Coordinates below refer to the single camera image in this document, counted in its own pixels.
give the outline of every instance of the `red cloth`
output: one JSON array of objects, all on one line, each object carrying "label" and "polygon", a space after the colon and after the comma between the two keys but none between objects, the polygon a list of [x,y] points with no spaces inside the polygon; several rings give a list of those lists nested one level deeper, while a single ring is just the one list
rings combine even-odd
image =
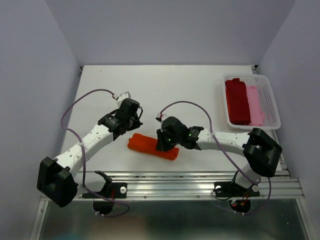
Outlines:
[{"label": "red cloth", "polygon": [[132,138],[129,138],[128,148],[140,153],[155,155],[171,161],[177,158],[179,148],[174,147],[169,151],[157,151],[156,145],[157,139],[149,136],[144,136],[139,133],[134,133]]},{"label": "red cloth", "polygon": [[230,122],[235,125],[249,125],[251,117],[246,84],[239,78],[234,78],[225,81],[225,87]]}]

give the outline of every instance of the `folded towel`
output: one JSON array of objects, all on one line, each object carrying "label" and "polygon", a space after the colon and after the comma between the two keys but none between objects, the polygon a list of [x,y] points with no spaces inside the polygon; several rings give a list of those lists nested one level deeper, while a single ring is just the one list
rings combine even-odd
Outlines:
[{"label": "folded towel", "polygon": [[247,86],[246,95],[249,102],[251,116],[251,123],[249,125],[263,126],[265,121],[265,114],[261,111],[257,86]]},{"label": "folded towel", "polygon": [[239,78],[225,81],[225,93],[230,122],[234,125],[251,123],[247,88]]},{"label": "folded towel", "polygon": [[169,151],[157,151],[156,145],[157,139],[135,133],[132,138],[129,138],[128,148],[140,153],[155,155],[171,161],[177,158],[179,148],[174,147]]}]

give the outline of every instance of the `orange cloth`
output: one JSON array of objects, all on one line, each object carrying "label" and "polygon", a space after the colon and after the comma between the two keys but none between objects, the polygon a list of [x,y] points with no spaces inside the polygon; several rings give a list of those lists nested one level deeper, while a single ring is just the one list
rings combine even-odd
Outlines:
[{"label": "orange cloth", "polygon": [[174,147],[169,151],[157,151],[156,145],[157,139],[135,133],[132,138],[129,138],[128,148],[140,153],[155,155],[171,161],[177,158],[179,148]]}]

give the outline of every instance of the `pink towel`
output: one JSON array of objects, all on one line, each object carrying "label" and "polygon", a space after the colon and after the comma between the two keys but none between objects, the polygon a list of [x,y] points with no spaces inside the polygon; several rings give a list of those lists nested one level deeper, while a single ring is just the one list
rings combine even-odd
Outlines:
[{"label": "pink towel", "polygon": [[246,86],[246,95],[249,102],[251,123],[250,126],[263,126],[265,114],[261,111],[257,86]]}]

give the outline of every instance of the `white plastic basket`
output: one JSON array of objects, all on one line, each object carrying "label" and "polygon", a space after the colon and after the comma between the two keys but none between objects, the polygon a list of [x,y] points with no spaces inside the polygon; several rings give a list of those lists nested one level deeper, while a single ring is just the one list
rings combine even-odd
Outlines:
[{"label": "white plastic basket", "polygon": [[[235,125],[230,122],[225,82],[234,78],[239,78],[240,81],[244,82],[247,86],[256,86],[258,90],[261,110],[263,111],[265,116],[263,126]],[[252,130],[253,128],[260,128],[262,130],[275,130],[280,128],[281,122],[275,96],[272,91],[270,81],[266,76],[257,74],[226,74],[223,76],[222,90],[226,121],[229,124],[229,126],[243,130]]]}]

